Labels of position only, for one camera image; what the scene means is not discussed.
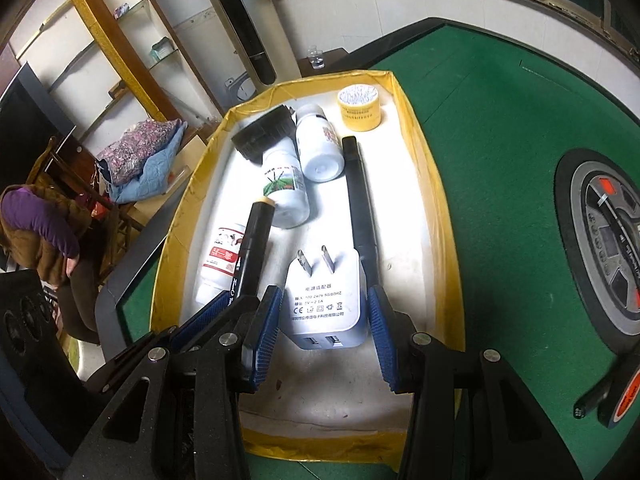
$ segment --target green table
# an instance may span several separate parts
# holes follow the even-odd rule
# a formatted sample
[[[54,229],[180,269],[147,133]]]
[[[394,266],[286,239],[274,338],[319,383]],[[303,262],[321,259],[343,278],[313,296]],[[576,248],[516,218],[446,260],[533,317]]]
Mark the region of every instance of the green table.
[[[586,480],[619,447],[615,429],[572,417],[612,353],[591,326],[564,256],[554,208],[558,160],[591,148],[640,182],[640,128],[595,88],[505,41],[443,27],[388,56],[440,170],[460,260],[471,349],[496,348],[523,377]],[[142,335],[156,267],[122,308]],[[383,465],[290,463],[249,456],[253,478],[394,478]]]

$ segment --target brown jacket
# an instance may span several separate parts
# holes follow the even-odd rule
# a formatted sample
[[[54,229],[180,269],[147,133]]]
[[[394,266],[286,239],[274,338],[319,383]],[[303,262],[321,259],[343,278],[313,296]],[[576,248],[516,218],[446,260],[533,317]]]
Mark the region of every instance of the brown jacket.
[[[39,186],[9,186],[0,196],[27,187],[31,192],[47,202],[53,203],[66,220],[74,234],[80,238],[91,224],[91,213],[73,200],[69,200],[57,191]],[[61,285],[66,281],[66,258],[60,251],[35,231],[13,229],[2,218],[0,210],[0,245],[11,254],[16,263],[38,271],[40,279],[51,285]]]

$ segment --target orange light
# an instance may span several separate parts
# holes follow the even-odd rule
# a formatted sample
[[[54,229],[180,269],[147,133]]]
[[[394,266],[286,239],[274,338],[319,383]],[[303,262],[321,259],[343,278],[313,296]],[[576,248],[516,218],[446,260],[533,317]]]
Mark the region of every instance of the orange light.
[[[604,192],[608,195],[615,195],[616,194],[616,188],[613,187],[613,184],[611,183],[611,181],[608,178],[604,178],[603,176],[600,177],[600,185],[602,186],[602,189],[604,190]]]

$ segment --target power adapter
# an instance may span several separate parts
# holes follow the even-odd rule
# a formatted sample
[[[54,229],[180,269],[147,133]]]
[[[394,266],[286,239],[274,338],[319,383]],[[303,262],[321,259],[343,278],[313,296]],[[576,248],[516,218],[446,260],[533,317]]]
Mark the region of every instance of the power adapter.
[[[358,251],[332,260],[325,246],[298,251],[287,273],[280,330],[303,350],[352,348],[367,338],[366,278]]]

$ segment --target white bottle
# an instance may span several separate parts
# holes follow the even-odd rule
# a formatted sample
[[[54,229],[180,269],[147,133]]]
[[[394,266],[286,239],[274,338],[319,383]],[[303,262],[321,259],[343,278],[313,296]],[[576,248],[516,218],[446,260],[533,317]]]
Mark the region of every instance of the white bottle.
[[[301,106],[296,110],[296,126],[302,173],[314,182],[328,182],[340,175],[344,158],[324,110],[315,104]]]
[[[200,267],[203,282],[198,288],[196,303],[207,304],[221,290],[229,290],[243,236],[242,224],[226,224],[214,231]]]
[[[262,154],[262,194],[276,204],[272,225],[295,227],[309,217],[305,178],[293,140],[284,137]]]

